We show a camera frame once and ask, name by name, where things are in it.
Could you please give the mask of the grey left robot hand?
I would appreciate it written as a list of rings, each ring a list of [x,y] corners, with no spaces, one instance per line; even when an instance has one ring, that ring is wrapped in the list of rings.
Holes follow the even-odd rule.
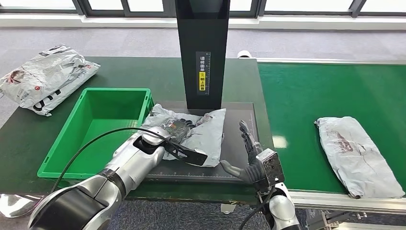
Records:
[[[160,127],[170,134],[170,141],[181,143],[196,125],[193,124],[191,120],[186,120],[184,118],[169,118],[161,124]]]

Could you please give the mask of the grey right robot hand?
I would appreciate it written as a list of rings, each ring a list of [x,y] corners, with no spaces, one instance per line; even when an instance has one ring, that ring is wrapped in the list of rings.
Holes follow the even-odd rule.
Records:
[[[256,156],[263,151],[263,148],[261,144],[255,140],[244,120],[239,121],[239,130],[241,131],[241,137],[244,140],[249,166],[245,169],[241,169],[231,165],[226,160],[221,160],[220,165],[228,174],[244,182],[253,183],[260,178],[262,173],[262,170],[256,166]]]

